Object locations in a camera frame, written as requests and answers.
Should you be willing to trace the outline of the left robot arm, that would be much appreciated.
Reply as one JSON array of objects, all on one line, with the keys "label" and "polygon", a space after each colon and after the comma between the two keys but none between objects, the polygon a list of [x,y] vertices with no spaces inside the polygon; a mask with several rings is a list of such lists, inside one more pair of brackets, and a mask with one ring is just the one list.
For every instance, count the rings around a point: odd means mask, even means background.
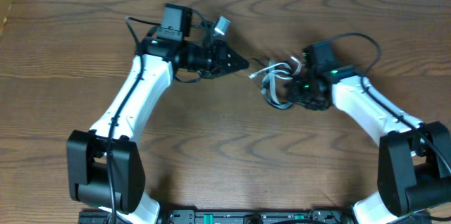
[{"label": "left robot arm", "polygon": [[167,223],[158,201],[145,191],[139,153],[144,127],[163,93],[184,69],[199,80],[247,69],[225,35],[230,21],[192,19],[198,11],[166,4],[159,23],[135,38],[132,67],[106,112],[87,131],[73,131],[67,143],[70,197],[86,205],[80,223]]}]

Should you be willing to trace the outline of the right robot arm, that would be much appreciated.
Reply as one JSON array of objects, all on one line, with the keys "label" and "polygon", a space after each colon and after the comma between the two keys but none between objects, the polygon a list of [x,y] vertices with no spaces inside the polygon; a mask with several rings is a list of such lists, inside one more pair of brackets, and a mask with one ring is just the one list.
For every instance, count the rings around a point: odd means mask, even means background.
[{"label": "right robot arm", "polygon": [[378,147],[378,189],[352,206],[353,223],[430,222],[426,213],[450,202],[450,131],[424,123],[383,96],[354,66],[342,65],[330,42],[302,52],[306,74],[295,77],[288,99],[306,109],[346,113]]}]

